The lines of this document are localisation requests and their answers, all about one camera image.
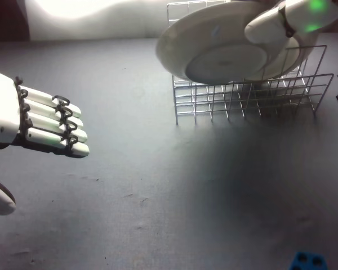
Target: white plate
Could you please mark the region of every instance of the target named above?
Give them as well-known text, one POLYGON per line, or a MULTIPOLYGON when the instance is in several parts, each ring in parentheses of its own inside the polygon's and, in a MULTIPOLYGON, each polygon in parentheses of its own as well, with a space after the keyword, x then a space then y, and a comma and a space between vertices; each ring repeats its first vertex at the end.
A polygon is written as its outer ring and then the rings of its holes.
MULTIPOLYGON (((157 56, 174 76, 200 83, 259 80, 280 75, 286 47, 311 46, 315 38, 295 37, 267 45, 250 43, 245 26, 268 6, 258 2, 228 2, 182 18, 159 38, 157 56)), ((283 73, 292 70, 308 51, 290 50, 283 73)))

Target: metal wire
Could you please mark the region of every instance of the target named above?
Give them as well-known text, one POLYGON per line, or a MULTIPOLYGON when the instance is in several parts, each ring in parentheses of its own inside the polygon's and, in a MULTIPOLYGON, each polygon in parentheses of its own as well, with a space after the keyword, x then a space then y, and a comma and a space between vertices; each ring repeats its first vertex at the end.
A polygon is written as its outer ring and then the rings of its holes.
MULTIPOLYGON (((185 15, 201 8, 218 5, 226 0, 198 0, 175 2, 167 5, 168 25, 171 26, 185 15)), ((225 112, 227 119, 234 112, 241 111, 244 118, 249 112, 257 111, 260 116, 268 113, 281 115, 284 108, 292 110, 293 115, 301 107, 308 107, 315 114, 333 79, 333 74, 318 74, 327 46, 302 46, 287 48, 286 57, 281 66, 279 78, 241 82, 229 82, 223 85, 187 82, 172 76, 175 119, 179 115, 193 115, 197 122, 198 115, 208 113, 213 121, 214 114, 225 112), (302 58, 301 64, 291 72, 284 67, 290 50, 316 50, 320 52, 318 64, 312 59, 302 58)))

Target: wire grid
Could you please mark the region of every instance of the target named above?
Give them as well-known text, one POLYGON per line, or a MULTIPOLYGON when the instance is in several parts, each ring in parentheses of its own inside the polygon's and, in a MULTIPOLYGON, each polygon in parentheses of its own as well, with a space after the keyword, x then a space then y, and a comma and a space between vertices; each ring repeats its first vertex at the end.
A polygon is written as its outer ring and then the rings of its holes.
MULTIPOLYGON (((167 5, 169 26, 185 15, 201 8, 226 0, 176 2, 167 5)), ((179 115, 197 115, 225 112, 230 118, 233 112, 241 112, 246 117, 250 111, 260 116, 275 113, 278 116, 286 108, 295 115, 300 107, 309 107, 316 113, 326 93, 333 74, 318 74, 327 46, 287 48, 282 70, 277 79, 230 82, 223 85, 188 82, 172 76, 176 123, 179 115), (284 67, 290 50, 313 50, 307 59, 293 71, 284 74, 284 67)))

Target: table surface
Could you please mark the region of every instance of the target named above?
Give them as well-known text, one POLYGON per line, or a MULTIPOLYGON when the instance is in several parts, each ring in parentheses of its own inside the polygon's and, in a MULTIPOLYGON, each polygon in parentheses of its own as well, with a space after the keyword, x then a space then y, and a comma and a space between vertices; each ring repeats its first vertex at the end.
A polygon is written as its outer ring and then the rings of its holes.
MULTIPOLYGON (((338 79, 317 117, 175 124, 155 39, 0 43, 0 73, 69 98, 91 153, 0 150, 17 211, 0 269, 287 269, 299 250, 338 269, 338 79)), ((338 34, 321 73, 338 74, 338 34)))

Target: green light spot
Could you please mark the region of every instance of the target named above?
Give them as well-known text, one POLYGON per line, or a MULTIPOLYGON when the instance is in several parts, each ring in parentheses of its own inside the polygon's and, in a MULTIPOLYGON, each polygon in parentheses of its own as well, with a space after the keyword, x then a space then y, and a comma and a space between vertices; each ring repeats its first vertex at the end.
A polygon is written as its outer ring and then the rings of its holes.
POLYGON ((323 12, 327 9, 327 4, 325 0, 310 0, 309 8, 313 12, 323 12))
POLYGON ((312 32, 312 31, 316 31, 317 29, 321 28, 320 25, 318 24, 309 24, 307 25, 307 27, 305 28, 306 32, 312 32))

